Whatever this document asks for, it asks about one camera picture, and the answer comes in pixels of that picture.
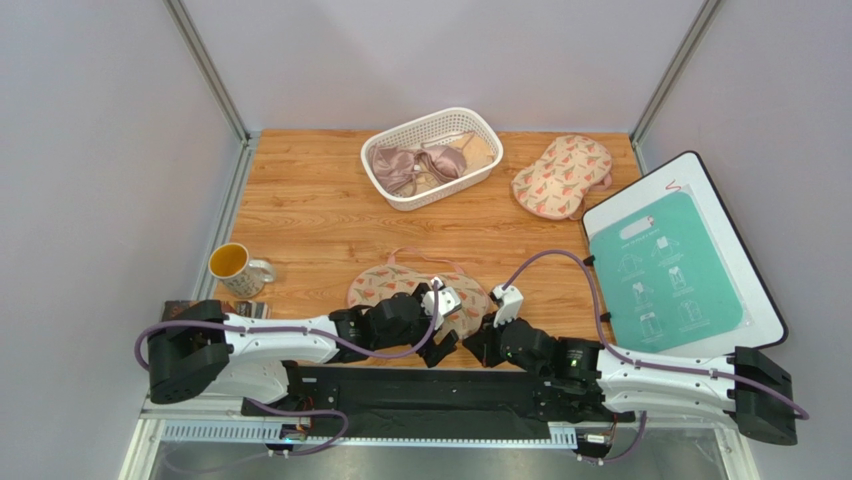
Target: yellow mug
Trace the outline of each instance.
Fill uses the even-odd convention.
[[[207,268],[210,275],[239,298],[257,295],[276,277],[275,268],[269,262],[251,258],[248,249],[240,243],[226,243],[217,248],[210,255]]]

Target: mug handle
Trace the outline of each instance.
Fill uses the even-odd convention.
[[[273,267],[266,260],[249,260],[249,268],[257,268],[258,270],[262,270],[264,272],[263,283],[272,283],[277,277],[277,274],[275,273],[275,267]]]

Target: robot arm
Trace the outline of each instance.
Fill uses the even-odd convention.
[[[492,298],[497,312],[483,319],[480,331],[465,339],[464,346],[483,366],[509,362],[546,379],[554,390],[552,399],[574,407],[572,421],[626,412],[675,413],[736,427],[762,442],[797,441],[794,412],[778,398],[792,398],[790,375],[756,349],[737,347],[733,355],[684,358],[584,339],[557,339],[517,316],[523,301],[517,288],[504,291],[497,286]],[[690,373],[696,369],[715,374]],[[778,395],[733,378],[758,383]]]
[[[181,316],[204,318],[201,326],[185,326],[178,318],[174,327],[164,322],[148,336],[151,401],[169,404],[218,393],[271,403],[287,394],[282,361],[349,363],[368,354],[382,356],[374,351],[398,345],[416,347],[426,366],[433,367],[456,348],[454,331],[440,343],[434,336],[444,318],[461,308],[452,287],[438,279],[433,283],[435,291],[422,283],[412,294],[397,294],[375,307],[356,306],[309,320],[256,320],[222,314],[218,305],[209,308],[202,302]]]

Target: satin bra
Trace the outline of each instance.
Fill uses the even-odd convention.
[[[434,145],[419,150],[407,150],[399,147],[373,147],[370,150],[370,164],[376,180],[388,193],[396,193],[409,183],[414,182],[417,189],[417,175],[426,171],[440,183],[448,183],[460,178],[467,169],[467,160],[461,149],[449,145]]]

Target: plastic basket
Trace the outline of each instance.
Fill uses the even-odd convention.
[[[459,137],[468,131],[476,132],[483,140],[491,147],[494,152],[494,161],[490,165],[477,170],[476,172],[464,177],[445,183],[440,187],[432,190],[418,193],[412,197],[397,197],[385,191],[381,184],[373,175],[373,169],[370,167],[370,159],[368,152],[373,145],[380,147],[402,147],[417,149],[423,142],[430,142],[433,139],[446,137],[455,133]],[[431,145],[449,144],[457,140],[459,137],[446,138],[440,142],[431,143]],[[367,171],[367,176],[376,187],[376,190],[385,197],[385,200],[397,210],[414,210],[424,205],[448,197],[456,192],[460,192],[465,188],[476,185],[477,183],[488,178],[491,170],[496,167],[503,159],[503,144],[497,138],[494,130],[473,110],[467,108],[448,108],[435,112],[425,117],[420,117],[417,120],[412,120],[398,127],[384,131],[371,137],[361,147],[361,163],[364,164],[364,170]]]

